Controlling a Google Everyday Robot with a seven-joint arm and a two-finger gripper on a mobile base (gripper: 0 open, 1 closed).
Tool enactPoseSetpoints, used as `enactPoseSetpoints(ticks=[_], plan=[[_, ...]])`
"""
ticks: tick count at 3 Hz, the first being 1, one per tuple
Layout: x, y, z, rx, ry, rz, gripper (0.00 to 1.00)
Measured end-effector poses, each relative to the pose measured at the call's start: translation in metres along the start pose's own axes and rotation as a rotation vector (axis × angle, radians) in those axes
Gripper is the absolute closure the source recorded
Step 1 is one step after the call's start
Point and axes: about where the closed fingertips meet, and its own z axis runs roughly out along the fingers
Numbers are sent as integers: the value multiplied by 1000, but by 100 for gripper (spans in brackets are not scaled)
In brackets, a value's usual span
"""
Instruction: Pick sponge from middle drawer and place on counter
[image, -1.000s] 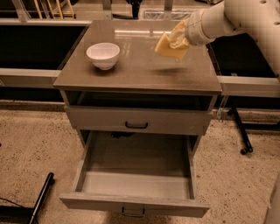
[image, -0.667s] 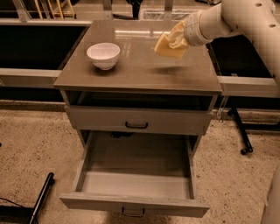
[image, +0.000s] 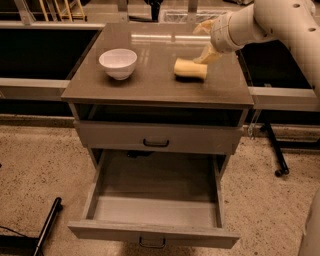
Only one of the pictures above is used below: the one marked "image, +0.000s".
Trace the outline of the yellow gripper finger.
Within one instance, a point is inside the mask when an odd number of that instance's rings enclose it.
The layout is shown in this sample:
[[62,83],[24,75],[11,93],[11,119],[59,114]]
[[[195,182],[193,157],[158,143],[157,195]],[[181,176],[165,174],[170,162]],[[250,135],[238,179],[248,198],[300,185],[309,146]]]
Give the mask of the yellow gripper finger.
[[208,44],[204,47],[201,55],[193,59],[197,64],[210,64],[221,57],[221,54],[216,51],[212,44]]
[[211,28],[214,24],[214,20],[206,20],[201,23],[199,23],[193,30],[194,35],[209,35]]

